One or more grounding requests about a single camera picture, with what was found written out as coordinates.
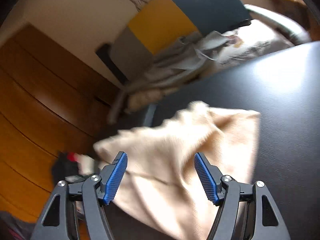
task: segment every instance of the white wall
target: white wall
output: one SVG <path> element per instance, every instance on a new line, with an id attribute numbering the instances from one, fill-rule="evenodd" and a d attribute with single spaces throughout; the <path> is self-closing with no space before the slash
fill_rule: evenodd
<path id="1" fill-rule="evenodd" d="M 0 28 L 0 45 L 30 22 L 119 86 L 95 50 L 113 42 L 136 13 L 129 0 L 19 0 Z"/>

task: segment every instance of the yellow panel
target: yellow panel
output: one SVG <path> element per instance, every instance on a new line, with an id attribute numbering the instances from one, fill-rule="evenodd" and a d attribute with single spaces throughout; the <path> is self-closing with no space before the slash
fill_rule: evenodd
<path id="1" fill-rule="evenodd" d="M 166 48 L 178 37 L 198 31 L 172 0 L 151 0 L 128 27 L 152 54 Z"/>

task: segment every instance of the metal screw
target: metal screw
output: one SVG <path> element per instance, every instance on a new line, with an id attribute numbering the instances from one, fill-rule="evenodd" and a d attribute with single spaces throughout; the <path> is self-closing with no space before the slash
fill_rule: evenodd
<path id="1" fill-rule="evenodd" d="M 100 176 L 99 175 L 92 175 L 90 179 L 93 181 L 98 181 L 100 179 Z"/>
<path id="2" fill-rule="evenodd" d="M 232 180 L 231 176 L 229 176 L 229 175 L 224 175 L 224 176 L 222 177 L 222 179 L 223 179 L 224 181 L 226 181 L 226 182 L 229 182 L 229 181 Z"/>
<path id="3" fill-rule="evenodd" d="M 64 180 L 60 180 L 58 182 L 58 187 L 63 187 L 66 184 L 66 182 Z"/>
<path id="4" fill-rule="evenodd" d="M 262 181 L 260 181 L 260 180 L 258 180 L 256 182 L 256 184 L 257 184 L 258 187 L 264 187 L 264 183 Z"/>

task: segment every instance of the floor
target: floor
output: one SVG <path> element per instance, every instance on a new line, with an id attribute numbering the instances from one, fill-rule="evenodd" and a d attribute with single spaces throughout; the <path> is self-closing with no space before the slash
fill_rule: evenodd
<path id="1" fill-rule="evenodd" d="M 92 147 L 118 88 L 31 25 L 0 48 L 0 80 L 0 210 L 35 222 L 59 151 Z"/>

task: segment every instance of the blue gripper pad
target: blue gripper pad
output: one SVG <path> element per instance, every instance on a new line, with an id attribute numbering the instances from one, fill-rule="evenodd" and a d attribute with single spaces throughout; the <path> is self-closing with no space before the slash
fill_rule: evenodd
<path id="1" fill-rule="evenodd" d="M 210 175 L 208 168 L 202 161 L 199 153 L 195 154 L 195 168 L 207 198 L 216 204 L 219 200 L 217 195 L 217 185 Z"/>
<path id="2" fill-rule="evenodd" d="M 103 200 L 107 205 L 115 198 L 127 165 L 128 156 L 126 153 L 123 153 L 106 183 L 106 193 Z"/>

